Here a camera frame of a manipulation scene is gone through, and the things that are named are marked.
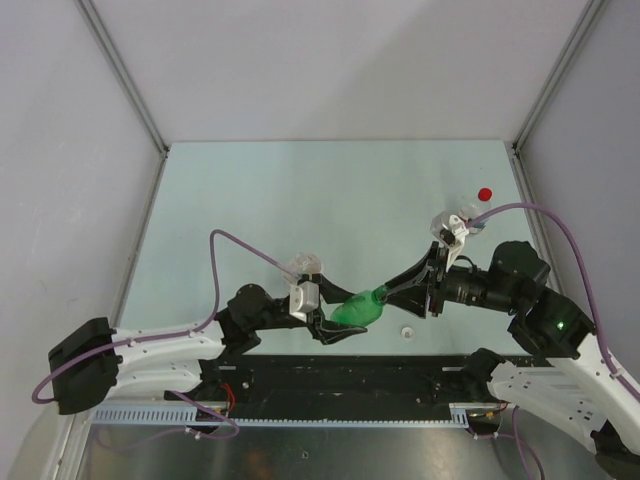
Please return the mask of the green plastic bottle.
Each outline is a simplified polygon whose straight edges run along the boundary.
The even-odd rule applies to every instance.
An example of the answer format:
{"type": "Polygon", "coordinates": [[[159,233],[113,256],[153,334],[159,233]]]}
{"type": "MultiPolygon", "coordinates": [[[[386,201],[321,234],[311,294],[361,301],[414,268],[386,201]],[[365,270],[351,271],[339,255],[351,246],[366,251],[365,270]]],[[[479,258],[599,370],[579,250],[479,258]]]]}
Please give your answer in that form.
{"type": "Polygon", "coordinates": [[[330,320],[361,327],[367,327],[376,322],[383,314],[385,303],[376,304],[372,299],[373,291],[365,290],[355,294],[331,313],[330,320]]]}

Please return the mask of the clear bottle with orange label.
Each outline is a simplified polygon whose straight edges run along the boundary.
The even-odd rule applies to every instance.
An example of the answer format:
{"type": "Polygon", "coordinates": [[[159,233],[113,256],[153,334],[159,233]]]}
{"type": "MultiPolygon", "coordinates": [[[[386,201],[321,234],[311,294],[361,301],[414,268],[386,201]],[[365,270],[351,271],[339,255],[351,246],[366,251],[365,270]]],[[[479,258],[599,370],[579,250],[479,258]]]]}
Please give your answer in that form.
{"type": "Polygon", "coordinates": [[[287,282],[296,284],[297,275],[314,275],[323,271],[323,264],[318,256],[313,253],[299,252],[286,264],[288,272],[283,274],[287,282]]]}

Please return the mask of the clear bottle with red label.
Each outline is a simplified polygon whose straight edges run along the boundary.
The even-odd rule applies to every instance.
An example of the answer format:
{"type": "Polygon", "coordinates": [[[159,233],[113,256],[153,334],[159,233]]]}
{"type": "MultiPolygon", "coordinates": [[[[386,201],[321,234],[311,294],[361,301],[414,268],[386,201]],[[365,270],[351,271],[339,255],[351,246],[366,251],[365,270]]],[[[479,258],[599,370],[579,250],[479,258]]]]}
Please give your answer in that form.
{"type": "MultiPolygon", "coordinates": [[[[483,201],[481,199],[474,199],[466,204],[463,204],[458,210],[458,216],[464,221],[468,222],[474,220],[489,211],[492,207],[491,201],[483,201]]],[[[479,234],[486,227],[486,221],[479,223],[478,225],[468,227],[469,234],[479,234]]]]}

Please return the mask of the red bottle cap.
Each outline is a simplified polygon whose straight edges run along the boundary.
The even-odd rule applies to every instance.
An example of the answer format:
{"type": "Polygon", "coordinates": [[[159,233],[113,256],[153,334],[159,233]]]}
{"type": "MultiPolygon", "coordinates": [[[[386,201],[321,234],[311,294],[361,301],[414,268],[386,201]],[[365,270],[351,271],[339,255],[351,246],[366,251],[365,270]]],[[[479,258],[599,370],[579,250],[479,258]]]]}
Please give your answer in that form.
{"type": "Polygon", "coordinates": [[[478,199],[481,202],[489,202],[492,199],[493,192],[489,188],[481,188],[478,192],[478,199]]]}

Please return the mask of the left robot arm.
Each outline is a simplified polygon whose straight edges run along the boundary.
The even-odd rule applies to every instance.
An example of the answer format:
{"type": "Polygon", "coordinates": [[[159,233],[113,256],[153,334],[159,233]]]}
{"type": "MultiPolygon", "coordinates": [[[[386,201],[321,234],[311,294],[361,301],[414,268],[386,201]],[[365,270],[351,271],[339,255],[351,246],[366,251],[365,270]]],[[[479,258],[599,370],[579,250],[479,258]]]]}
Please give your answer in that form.
{"type": "Polygon", "coordinates": [[[261,330],[305,328],[323,345],[366,333],[328,320],[322,309],[323,298],[338,304],[352,296],[317,274],[281,298],[246,284],[212,319],[178,330],[119,330],[105,317],[90,319],[48,353],[53,400],[59,414],[73,415],[122,395],[175,390],[210,399],[221,376],[202,362],[248,352],[260,344],[261,330]]]}

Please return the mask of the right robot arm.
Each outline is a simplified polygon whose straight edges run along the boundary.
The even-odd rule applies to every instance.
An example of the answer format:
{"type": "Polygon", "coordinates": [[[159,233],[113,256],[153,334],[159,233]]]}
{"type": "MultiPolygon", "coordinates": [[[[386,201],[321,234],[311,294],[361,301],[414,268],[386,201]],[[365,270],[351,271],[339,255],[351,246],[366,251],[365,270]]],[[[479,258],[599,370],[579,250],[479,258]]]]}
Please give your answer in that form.
{"type": "Polygon", "coordinates": [[[590,451],[613,479],[639,476],[639,383],[598,344],[595,323],[546,285],[549,265],[522,241],[496,247],[488,270],[447,264],[432,244],[414,266],[387,282],[386,303],[421,318],[454,302],[511,315],[513,340],[563,372],[581,390],[573,397],[536,381],[488,349],[472,354],[461,376],[473,401],[505,400],[564,431],[590,451]]]}

